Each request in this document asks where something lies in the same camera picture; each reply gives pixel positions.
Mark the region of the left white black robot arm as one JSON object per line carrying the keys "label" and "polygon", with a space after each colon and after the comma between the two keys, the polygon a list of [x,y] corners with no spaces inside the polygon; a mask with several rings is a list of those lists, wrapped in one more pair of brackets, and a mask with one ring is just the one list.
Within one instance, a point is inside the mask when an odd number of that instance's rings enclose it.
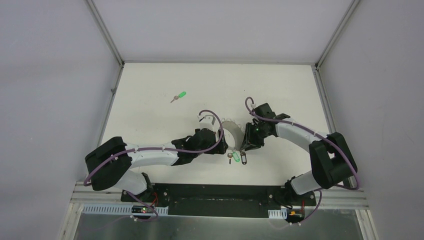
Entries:
{"label": "left white black robot arm", "polygon": [[223,130],[207,128],[160,145],[131,144],[115,136],[86,155],[88,176],[83,184],[94,191],[119,188],[144,203],[152,198],[153,189],[147,177],[133,172],[133,168],[186,165],[202,154],[223,155],[228,147]]}

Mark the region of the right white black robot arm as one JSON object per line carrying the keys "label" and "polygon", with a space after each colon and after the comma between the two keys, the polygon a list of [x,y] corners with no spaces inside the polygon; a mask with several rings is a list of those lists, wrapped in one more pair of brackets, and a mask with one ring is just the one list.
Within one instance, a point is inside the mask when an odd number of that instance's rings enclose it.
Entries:
{"label": "right white black robot arm", "polygon": [[252,122],[245,126],[241,151],[260,149],[265,138],[287,140],[309,154],[311,170],[288,180],[284,200],[296,205],[304,194],[339,186],[344,180],[358,178],[358,167],[344,136],[339,132],[323,134],[295,122],[287,114],[276,115],[268,103],[257,107],[245,105]]}

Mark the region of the large wire keyring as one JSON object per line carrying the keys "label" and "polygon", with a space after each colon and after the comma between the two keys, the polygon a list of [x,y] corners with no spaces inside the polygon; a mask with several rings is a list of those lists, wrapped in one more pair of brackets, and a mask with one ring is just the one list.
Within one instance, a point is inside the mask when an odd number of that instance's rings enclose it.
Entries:
{"label": "large wire keyring", "polygon": [[242,149],[242,143],[245,136],[244,127],[234,120],[229,118],[221,119],[222,128],[224,131],[224,138],[228,148],[232,151],[239,151]]}

